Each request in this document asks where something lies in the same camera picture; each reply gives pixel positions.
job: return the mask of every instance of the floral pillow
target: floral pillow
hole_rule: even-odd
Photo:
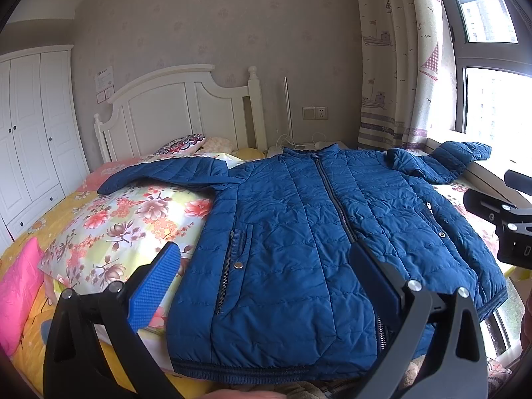
[[[38,268],[79,294],[126,281],[167,241],[181,250],[181,267],[151,327],[164,328],[174,293],[212,208],[204,194],[163,184],[133,184],[89,202],[46,249]]]
[[[199,133],[195,133],[170,141],[157,150],[155,154],[192,154],[196,153],[203,144],[205,144],[205,137]]]

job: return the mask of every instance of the metal screw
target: metal screw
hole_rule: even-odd
[[[109,290],[111,293],[119,293],[121,292],[122,288],[124,287],[124,282],[121,282],[120,280],[116,280],[114,282],[111,282],[109,285]]]
[[[421,286],[421,283],[420,283],[420,282],[418,282],[417,280],[413,280],[413,279],[412,279],[412,280],[409,280],[408,283],[407,283],[407,285],[408,285],[408,288],[409,288],[410,290],[414,291],[414,292],[421,291],[421,288],[423,288],[423,287]]]
[[[70,288],[67,288],[67,289],[64,289],[63,292],[61,293],[61,297],[67,300],[68,298],[72,297],[73,294],[74,292]]]
[[[460,287],[460,288],[458,288],[458,295],[460,297],[463,297],[463,298],[468,298],[469,297],[469,290],[467,288]]]

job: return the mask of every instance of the pink pillow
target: pink pillow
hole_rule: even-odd
[[[140,157],[132,157],[123,161],[107,162],[100,166],[96,171],[90,173],[83,184],[76,189],[76,192],[90,192],[91,190],[98,190],[99,187],[113,174],[123,170],[131,165],[136,165],[140,161]]]
[[[43,284],[43,272],[37,269],[42,256],[37,238],[32,237],[0,281],[0,345],[8,356],[19,345],[31,305]]]

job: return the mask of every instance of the jacket sleeve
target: jacket sleeve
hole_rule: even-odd
[[[132,181],[151,178],[188,189],[220,188],[220,185],[241,183],[243,178],[229,175],[227,163],[212,157],[183,157],[129,166],[110,176],[98,189],[108,195]]]
[[[491,147],[480,142],[447,141],[428,156],[414,156],[393,148],[387,157],[392,169],[442,185],[458,178],[471,162],[488,159],[490,154]]]

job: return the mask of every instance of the light switch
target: light switch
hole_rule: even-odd
[[[314,107],[305,107],[303,108],[303,119],[304,120],[314,120],[316,118],[315,116],[315,108]]]

